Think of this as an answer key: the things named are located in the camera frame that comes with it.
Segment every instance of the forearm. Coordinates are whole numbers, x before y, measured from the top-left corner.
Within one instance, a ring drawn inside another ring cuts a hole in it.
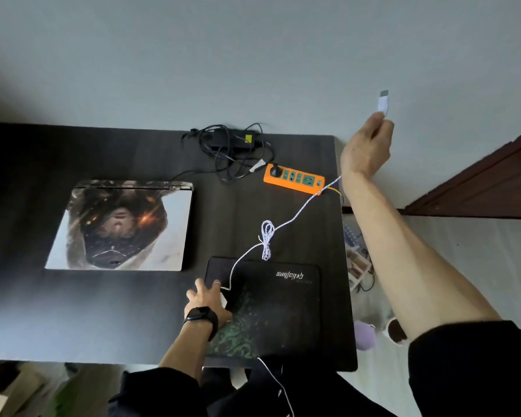
[[[211,332],[212,323],[206,320],[186,322],[158,366],[171,367],[200,381]]]
[[[343,187],[384,292],[409,338],[445,323],[500,319],[472,283],[418,238],[364,175],[344,175]]]

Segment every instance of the person's left hand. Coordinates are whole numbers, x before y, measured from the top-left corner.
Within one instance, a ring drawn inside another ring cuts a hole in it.
[[[218,327],[221,328],[226,322],[231,321],[232,312],[227,311],[222,307],[222,301],[220,300],[220,287],[221,283],[219,280],[215,280],[212,283],[212,287],[208,289],[204,281],[198,278],[195,281],[197,292],[193,290],[187,291],[187,298],[189,302],[184,311],[184,318],[192,308],[202,308],[204,306],[210,307],[210,309],[218,316]]]

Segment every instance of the hand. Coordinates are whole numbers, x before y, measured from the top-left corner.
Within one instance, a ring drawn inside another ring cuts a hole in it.
[[[204,306],[210,307],[210,309],[218,316],[218,327],[221,328],[226,322],[231,321],[232,313],[222,307],[222,301],[220,301],[220,287],[222,286],[219,280],[214,280],[212,288],[208,289],[204,281],[198,278],[195,281],[197,292],[193,290],[187,291],[187,298],[189,302],[184,311],[184,318],[192,308],[202,308]]]
[[[372,178],[390,157],[394,123],[384,119],[383,113],[372,114],[353,135],[342,152],[342,176],[361,173]]]

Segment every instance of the brown wooden door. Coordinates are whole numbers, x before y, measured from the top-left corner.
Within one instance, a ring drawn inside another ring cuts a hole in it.
[[[521,218],[521,136],[417,199],[402,213]]]

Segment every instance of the yellow cable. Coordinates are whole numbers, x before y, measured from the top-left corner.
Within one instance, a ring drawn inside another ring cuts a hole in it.
[[[338,190],[338,189],[334,189],[333,187],[328,187],[328,189],[330,189],[330,190],[334,190],[334,192],[339,193],[340,196],[342,195],[341,191]]]

